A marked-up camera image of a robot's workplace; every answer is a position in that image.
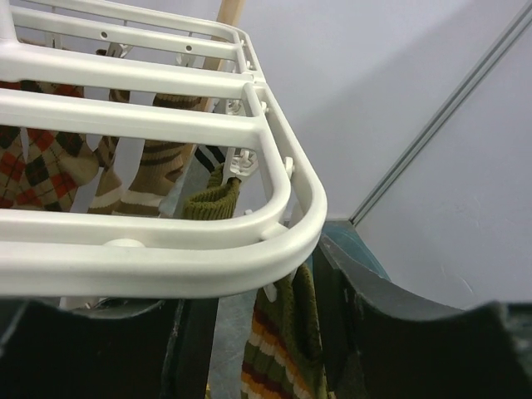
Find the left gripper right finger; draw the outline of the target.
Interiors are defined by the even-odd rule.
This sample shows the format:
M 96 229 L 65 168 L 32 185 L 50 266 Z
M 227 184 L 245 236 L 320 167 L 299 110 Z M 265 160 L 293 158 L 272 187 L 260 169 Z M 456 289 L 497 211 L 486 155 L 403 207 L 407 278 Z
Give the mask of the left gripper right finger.
M 337 397 L 530 397 L 529 303 L 449 307 L 380 277 L 328 237 L 315 248 L 313 276 Z

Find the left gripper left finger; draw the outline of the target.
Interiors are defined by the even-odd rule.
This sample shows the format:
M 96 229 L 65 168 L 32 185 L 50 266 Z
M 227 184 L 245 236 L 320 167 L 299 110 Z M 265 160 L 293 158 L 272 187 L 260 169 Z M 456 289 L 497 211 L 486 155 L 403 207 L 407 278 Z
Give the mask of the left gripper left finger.
M 3 398 L 202 398 L 217 299 L 1 301 Z

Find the olive striped sock front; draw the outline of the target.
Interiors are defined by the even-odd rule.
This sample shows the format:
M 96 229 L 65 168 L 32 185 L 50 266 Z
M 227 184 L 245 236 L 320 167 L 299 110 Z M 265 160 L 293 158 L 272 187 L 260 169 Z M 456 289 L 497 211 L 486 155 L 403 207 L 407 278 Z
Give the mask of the olive striped sock front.
M 251 333 L 241 367 L 242 398 L 334 398 L 328 389 L 311 269 L 263 289 L 254 301 Z

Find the olive striped sock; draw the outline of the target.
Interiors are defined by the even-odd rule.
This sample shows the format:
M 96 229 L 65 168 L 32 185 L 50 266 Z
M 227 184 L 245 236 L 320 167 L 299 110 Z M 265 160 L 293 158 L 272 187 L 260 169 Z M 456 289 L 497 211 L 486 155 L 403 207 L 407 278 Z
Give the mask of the olive striped sock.
M 241 181 L 236 177 L 223 182 L 224 163 L 211 172 L 205 190 L 191 195 L 185 200 L 181 218 L 188 220 L 231 219 L 239 198 Z
M 241 367 L 242 398 L 334 398 L 328 389 L 311 269 L 263 289 L 254 301 L 251 333 Z

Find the grey sock black stripes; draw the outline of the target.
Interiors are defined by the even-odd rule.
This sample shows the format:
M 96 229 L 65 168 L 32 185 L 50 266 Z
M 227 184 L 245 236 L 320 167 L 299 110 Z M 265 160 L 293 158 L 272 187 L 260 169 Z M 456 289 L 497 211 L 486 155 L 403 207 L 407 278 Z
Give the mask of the grey sock black stripes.
M 159 205 L 159 216 L 179 219 L 185 201 L 196 193 L 205 190 L 211 173 L 225 162 L 227 148 L 217 145 L 197 145 L 194 154 L 185 166 L 169 194 Z

